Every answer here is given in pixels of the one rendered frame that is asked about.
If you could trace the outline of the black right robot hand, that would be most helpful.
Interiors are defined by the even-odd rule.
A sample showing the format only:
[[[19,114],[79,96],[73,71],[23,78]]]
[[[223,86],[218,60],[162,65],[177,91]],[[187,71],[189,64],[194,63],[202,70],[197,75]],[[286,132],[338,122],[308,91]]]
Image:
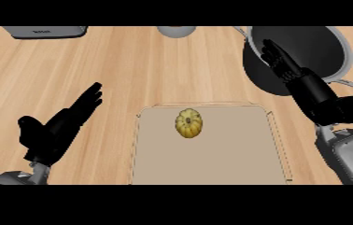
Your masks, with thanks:
[[[353,123],[353,96],[336,95],[314,71],[298,65],[270,39],[262,40],[259,57],[280,79],[304,116],[320,126]]]

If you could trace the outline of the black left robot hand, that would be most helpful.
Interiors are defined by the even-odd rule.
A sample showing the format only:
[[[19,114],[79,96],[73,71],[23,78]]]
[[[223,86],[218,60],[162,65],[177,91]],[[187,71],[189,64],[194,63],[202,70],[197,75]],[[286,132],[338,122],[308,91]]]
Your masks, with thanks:
[[[95,82],[72,105],[53,115],[45,124],[32,116],[19,118],[19,143],[28,149],[25,160],[48,167],[60,160],[79,128],[101,104],[100,88],[101,84]]]

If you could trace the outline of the yellow squash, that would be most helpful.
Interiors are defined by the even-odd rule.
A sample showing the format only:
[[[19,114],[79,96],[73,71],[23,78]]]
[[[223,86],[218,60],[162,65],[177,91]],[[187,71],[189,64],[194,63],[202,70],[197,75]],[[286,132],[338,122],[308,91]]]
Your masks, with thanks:
[[[186,108],[178,112],[175,117],[175,131],[184,138],[193,138],[197,136],[202,129],[202,118],[199,113]]]

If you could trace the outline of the beige tray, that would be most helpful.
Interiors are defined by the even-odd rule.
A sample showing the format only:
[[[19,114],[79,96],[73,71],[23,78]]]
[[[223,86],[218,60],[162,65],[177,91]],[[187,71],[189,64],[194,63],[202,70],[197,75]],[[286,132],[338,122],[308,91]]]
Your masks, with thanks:
[[[193,138],[175,129],[184,107],[153,106],[137,115],[131,183],[283,185],[292,180],[271,126],[259,105],[191,105],[202,118]]]

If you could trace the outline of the grey appliance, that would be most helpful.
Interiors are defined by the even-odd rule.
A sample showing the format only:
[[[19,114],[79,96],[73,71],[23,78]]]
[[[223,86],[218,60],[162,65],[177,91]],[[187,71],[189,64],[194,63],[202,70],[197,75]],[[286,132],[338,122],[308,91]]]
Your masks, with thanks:
[[[75,38],[87,33],[87,26],[4,26],[14,39]]]

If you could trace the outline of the grey round object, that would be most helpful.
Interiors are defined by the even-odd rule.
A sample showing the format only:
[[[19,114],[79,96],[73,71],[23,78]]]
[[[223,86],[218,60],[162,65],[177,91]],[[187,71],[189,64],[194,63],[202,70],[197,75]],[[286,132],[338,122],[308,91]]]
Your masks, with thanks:
[[[196,27],[194,26],[158,26],[156,29],[162,35],[171,38],[181,38],[194,31]]]

